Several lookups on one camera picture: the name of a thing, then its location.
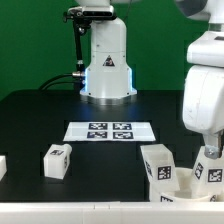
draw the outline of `blue led light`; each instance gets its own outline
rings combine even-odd
[[[130,89],[131,89],[131,91],[133,91],[134,90],[134,88],[133,88],[133,86],[132,86],[132,69],[131,68],[129,68],[129,80],[130,80]]]
[[[88,91],[88,70],[85,70],[85,92]]]

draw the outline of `white paper sheet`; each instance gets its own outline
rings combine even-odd
[[[64,141],[155,141],[149,122],[70,122]]]

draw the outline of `warning label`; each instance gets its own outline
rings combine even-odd
[[[103,66],[113,66],[113,67],[115,66],[110,55],[107,57],[107,59],[104,62]]]

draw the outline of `table surface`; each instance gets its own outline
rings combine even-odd
[[[182,91],[139,91],[136,102],[99,106],[74,91],[23,90],[0,102],[0,155],[7,174],[0,202],[148,201],[141,145],[164,144],[178,167],[192,168],[199,134],[182,121]],[[64,144],[69,122],[150,122],[155,142],[72,142],[64,180],[44,177],[43,157],[51,144]]]

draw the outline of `white cube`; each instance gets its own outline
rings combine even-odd
[[[204,155],[201,147],[191,175],[191,189],[195,195],[220,194],[223,189],[224,155],[216,160]]]
[[[162,144],[144,145],[141,151],[150,185],[159,192],[178,191],[172,152]]]
[[[0,181],[7,171],[5,156],[0,156]]]
[[[56,179],[63,179],[70,164],[72,147],[52,145],[44,157],[44,175]]]

